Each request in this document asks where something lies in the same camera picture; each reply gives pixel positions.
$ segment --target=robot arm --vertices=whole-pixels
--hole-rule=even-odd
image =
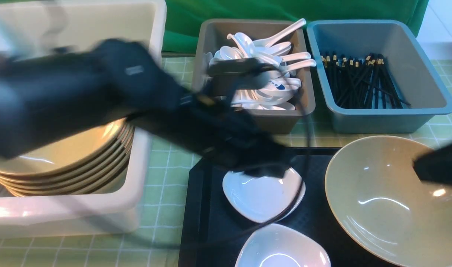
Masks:
[[[295,159],[292,149],[260,130],[247,111],[230,106],[240,87],[262,88],[269,67],[255,59],[221,62],[196,93],[160,69],[141,44],[119,39],[87,53],[0,63],[0,156],[126,117],[213,164],[282,177]]]

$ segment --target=blue plastic bin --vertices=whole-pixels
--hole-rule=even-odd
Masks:
[[[346,134],[411,133],[435,115],[452,112],[452,96],[409,28],[394,20],[322,20],[307,27],[311,53],[333,129]],[[321,53],[346,56],[382,54],[406,109],[344,109],[335,104]]]

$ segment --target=beige plate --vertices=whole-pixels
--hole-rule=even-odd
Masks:
[[[20,177],[20,179],[0,174],[0,180],[2,180],[1,183],[17,189],[28,190],[52,189],[73,184],[80,179],[86,179],[110,164],[112,160],[124,150],[126,144],[131,141],[133,133],[134,127],[126,127],[126,129],[119,135],[118,140],[116,140],[116,142],[105,150],[99,157],[92,159],[92,161],[87,162],[85,165],[70,172],[56,176],[49,176],[47,178]]]
[[[7,189],[11,192],[15,191],[18,194],[24,196],[34,196],[34,195],[65,195],[65,194],[82,194],[85,191],[92,190],[96,188],[100,184],[103,184],[107,180],[111,179],[116,172],[119,171],[119,168],[122,164],[126,164],[129,159],[130,151],[132,148],[133,139],[131,138],[130,142],[126,144],[126,147],[122,147],[124,149],[121,150],[121,153],[111,161],[107,166],[103,169],[94,172],[90,176],[85,177],[84,179],[78,179],[75,184],[70,184],[61,188],[56,189],[19,189],[15,188],[9,184],[4,183],[0,180],[0,183],[3,184]]]
[[[16,197],[24,197],[23,195],[18,194],[16,191],[11,190],[9,188],[6,188],[8,192],[10,192],[10,194],[16,196]]]
[[[121,174],[114,177],[114,179],[108,181],[107,184],[105,184],[99,189],[94,190],[90,194],[106,194],[121,189],[121,187],[124,185],[125,178],[127,177],[127,167],[128,166],[125,166],[125,169],[122,171]]]
[[[121,119],[92,128],[14,159],[0,158],[0,174],[48,175],[83,164],[114,141],[124,122]]]
[[[328,204],[355,242],[407,267],[452,267],[452,188],[423,184],[413,161],[431,151],[394,136],[351,142],[325,174]]]

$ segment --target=white plastic bin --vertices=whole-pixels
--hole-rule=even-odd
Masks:
[[[59,46],[91,49],[99,40],[121,37],[148,45],[161,63],[167,7],[164,0],[63,0],[67,28]],[[23,33],[39,53],[40,36],[49,17],[40,2],[0,5],[0,18]],[[136,129],[124,185],[116,192],[95,195],[0,198],[0,238],[54,235],[92,235],[129,232],[140,225],[140,202],[150,155],[151,138]],[[100,229],[91,223],[107,219],[116,228]]]

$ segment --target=large ceramic bowl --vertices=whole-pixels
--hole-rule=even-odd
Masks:
[[[406,267],[452,267],[452,188],[423,184],[413,169],[431,151],[393,136],[346,145],[325,175],[328,204],[343,229],[376,256]]]

